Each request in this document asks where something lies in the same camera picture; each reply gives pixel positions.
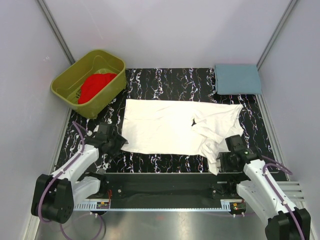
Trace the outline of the white printed t shirt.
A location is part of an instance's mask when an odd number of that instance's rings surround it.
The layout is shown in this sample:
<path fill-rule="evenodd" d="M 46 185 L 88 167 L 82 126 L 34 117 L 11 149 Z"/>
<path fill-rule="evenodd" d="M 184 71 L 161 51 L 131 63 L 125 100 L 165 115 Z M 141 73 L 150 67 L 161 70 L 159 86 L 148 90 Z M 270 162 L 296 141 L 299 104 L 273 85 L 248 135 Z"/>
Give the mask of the white printed t shirt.
<path fill-rule="evenodd" d="M 127 99 L 121 135 L 123 151 L 140 154 L 200 155 L 219 173 L 226 138 L 242 136 L 242 104 Z"/>

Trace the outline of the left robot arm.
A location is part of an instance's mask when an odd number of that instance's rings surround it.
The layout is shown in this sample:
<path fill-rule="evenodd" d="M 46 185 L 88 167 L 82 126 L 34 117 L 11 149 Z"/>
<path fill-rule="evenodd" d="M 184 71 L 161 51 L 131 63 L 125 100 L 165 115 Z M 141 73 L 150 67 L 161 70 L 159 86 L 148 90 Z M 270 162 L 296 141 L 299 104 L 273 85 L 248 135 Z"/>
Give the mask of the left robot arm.
<path fill-rule="evenodd" d="M 106 154 L 115 158 L 128 141 L 115 126 L 101 123 L 97 132 L 84 137 L 83 127 L 73 122 L 79 132 L 80 149 L 51 174 L 41 174 L 36 182 L 31 214 L 42 222 L 66 223 L 74 207 L 90 196 L 103 198 L 108 192 L 104 174 L 88 173 L 88 167 Z"/>

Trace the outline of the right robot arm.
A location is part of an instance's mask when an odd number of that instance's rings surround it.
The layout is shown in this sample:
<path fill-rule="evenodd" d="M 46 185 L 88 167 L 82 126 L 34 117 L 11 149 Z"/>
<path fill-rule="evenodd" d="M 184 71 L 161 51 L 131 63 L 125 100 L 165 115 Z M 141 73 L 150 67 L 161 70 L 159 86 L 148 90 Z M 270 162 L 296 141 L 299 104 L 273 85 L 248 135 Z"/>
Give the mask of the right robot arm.
<path fill-rule="evenodd" d="M 221 152 L 219 159 L 223 169 L 243 172 L 246 180 L 234 180 L 223 187 L 232 198 L 241 197 L 250 205 L 265 225 L 269 240 L 308 240 L 311 231 L 311 216 L 299 209 L 280 188 L 269 167 L 291 174 L 279 162 L 269 159 L 245 146 L 240 135 L 225 140 L 228 151 Z"/>

